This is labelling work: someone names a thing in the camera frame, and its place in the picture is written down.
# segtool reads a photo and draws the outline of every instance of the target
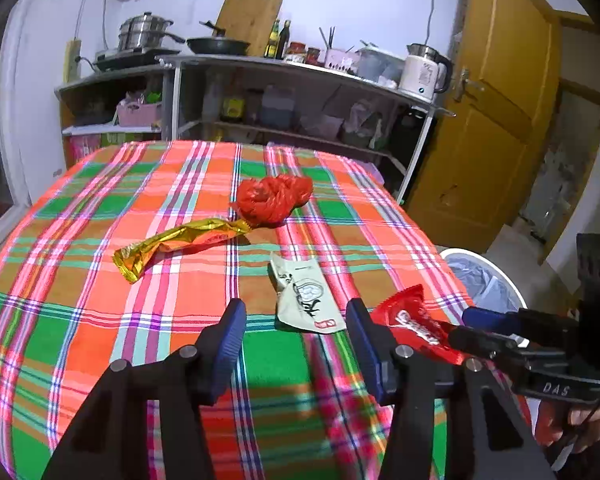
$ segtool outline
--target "metal screw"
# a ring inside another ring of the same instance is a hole
[[[121,372],[126,368],[126,361],[124,359],[116,359],[109,365],[109,368],[111,368],[112,372]]]
[[[480,370],[482,370],[482,363],[478,361],[478,359],[475,359],[473,357],[468,358],[464,362],[464,366],[469,368],[469,370],[471,370],[472,372],[479,372]]]
[[[400,357],[408,359],[413,355],[413,348],[411,348],[409,345],[398,345],[395,348],[395,353],[397,353]]]
[[[185,359],[190,359],[197,353],[198,349],[193,345],[186,345],[180,349],[180,357],[184,357]]]

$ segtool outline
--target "yellow door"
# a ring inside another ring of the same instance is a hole
[[[469,0],[445,101],[457,116],[438,124],[406,205],[433,243],[483,253],[514,218],[544,155],[559,70],[545,0]]]

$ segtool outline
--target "wooden cutting board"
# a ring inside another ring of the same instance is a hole
[[[281,5],[282,0],[224,0],[216,25],[228,38],[248,41],[247,56],[262,56]]]

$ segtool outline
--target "red plastic bag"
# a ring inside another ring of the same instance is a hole
[[[305,176],[266,176],[261,181],[243,180],[236,193],[236,207],[252,226],[279,224],[291,211],[309,200],[314,190]]]
[[[434,320],[424,308],[421,284],[405,288],[384,300],[373,310],[371,319],[390,327],[398,344],[409,345],[455,365],[462,364],[465,359],[463,352],[448,344],[448,333],[453,325]]]

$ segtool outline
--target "gold wrapper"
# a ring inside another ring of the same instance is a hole
[[[155,253],[171,253],[179,249],[217,244],[250,231],[250,225],[242,219],[235,222],[220,218],[195,220],[118,249],[113,253],[113,262],[129,283],[135,283],[142,277]]]

